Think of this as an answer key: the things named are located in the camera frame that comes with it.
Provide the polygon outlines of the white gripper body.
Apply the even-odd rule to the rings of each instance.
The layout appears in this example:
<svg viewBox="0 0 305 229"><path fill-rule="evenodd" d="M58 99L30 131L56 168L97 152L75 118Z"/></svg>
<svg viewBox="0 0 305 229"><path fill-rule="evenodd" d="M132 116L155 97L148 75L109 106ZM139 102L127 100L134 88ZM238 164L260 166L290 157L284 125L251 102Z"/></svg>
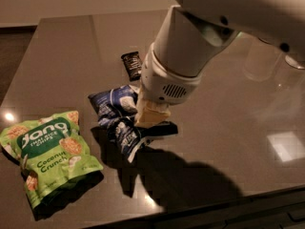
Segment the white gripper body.
<svg viewBox="0 0 305 229"><path fill-rule="evenodd" d="M169 105L181 104L190 97L200 81L201 75L187 77L166 70L155 56L154 43L151 43L141 72L145 99Z"/></svg>

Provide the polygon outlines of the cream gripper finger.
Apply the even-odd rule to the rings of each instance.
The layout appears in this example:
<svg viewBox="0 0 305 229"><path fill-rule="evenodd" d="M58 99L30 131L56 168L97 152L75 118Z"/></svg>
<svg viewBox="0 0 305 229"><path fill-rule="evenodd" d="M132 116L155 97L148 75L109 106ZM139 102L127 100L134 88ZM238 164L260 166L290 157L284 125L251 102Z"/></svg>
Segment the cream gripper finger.
<svg viewBox="0 0 305 229"><path fill-rule="evenodd" d="M155 103L150 100L139 100L136 108L136 127L151 128L166 120L171 115L168 104Z"/></svg>
<svg viewBox="0 0 305 229"><path fill-rule="evenodd" d="M143 107L144 107L143 92L140 91L138 93L137 102L136 102L136 110L138 114L142 113Z"/></svg>

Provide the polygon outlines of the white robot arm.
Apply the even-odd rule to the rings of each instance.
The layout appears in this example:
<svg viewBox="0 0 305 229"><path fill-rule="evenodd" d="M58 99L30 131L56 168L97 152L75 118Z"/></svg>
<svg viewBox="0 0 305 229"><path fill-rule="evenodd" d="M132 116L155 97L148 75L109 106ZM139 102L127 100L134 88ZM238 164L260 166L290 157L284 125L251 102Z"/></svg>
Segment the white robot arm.
<svg viewBox="0 0 305 229"><path fill-rule="evenodd" d="M151 128L186 101L203 68L241 32L305 63L305 0L175 0L143 61L135 125Z"/></svg>

